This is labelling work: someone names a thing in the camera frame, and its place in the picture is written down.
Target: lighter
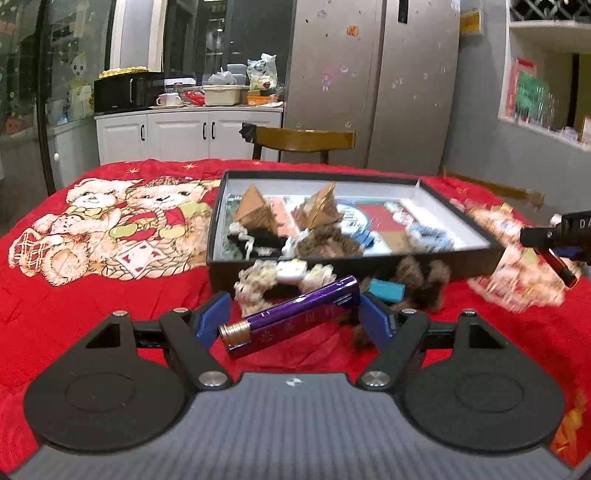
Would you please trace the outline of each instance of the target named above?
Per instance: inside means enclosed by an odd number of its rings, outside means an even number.
[[[325,287],[219,328],[232,359],[258,352],[309,330],[359,304],[359,283],[352,275]]]

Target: silver refrigerator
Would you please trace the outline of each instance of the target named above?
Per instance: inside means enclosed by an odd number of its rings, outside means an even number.
[[[355,130],[355,149],[331,153],[331,164],[437,174],[459,9],[459,0],[298,0],[284,127]]]

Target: microwave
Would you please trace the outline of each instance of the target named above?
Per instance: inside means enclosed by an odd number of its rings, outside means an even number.
[[[121,73],[95,80],[95,113],[146,110],[164,93],[163,72]]]

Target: chair backrest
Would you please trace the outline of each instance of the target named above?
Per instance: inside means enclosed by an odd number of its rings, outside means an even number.
[[[544,206],[545,194],[542,192],[537,192],[536,190],[518,189],[515,187],[509,187],[508,185],[501,185],[499,183],[493,183],[491,181],[476,179],[474,177],[469,177],[467,175],[461,175],[453,171],[448,171],[448,169],[445,166],[441,167],[441,176],[452,177],[455,179],[468,181],[470,183],[475,183],[477,185],[489,189],[492,193],[494,193],[495,195],[499,195],[501,197],[508,197],[516,200],[526,200],[530,202],[533,206],[535,206],[537,209],[541,209]]]
[[[253,159],[260,159],[262,147],[267,147],[289,152],[321,152],[321,158],[326,159],[322,163],[327,163],[327,153],[330,150],[348,150],[355,147],[355,131],[291,130],[242,124],[241,134],[247,142],[255,144]]]

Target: paper pyramid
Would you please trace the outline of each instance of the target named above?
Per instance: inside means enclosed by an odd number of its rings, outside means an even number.
[[[333,194],[335,186],[336,184],[329,183],[294,210],[293,216],[300,229],[331,225],[343,219],[343,214],[336,208]]]
[[[252,183],[242,195],[242,201],[234,213],[234,221],[240,222],[247,230],[264,228],[274,235],[279,229],[273,209]]]

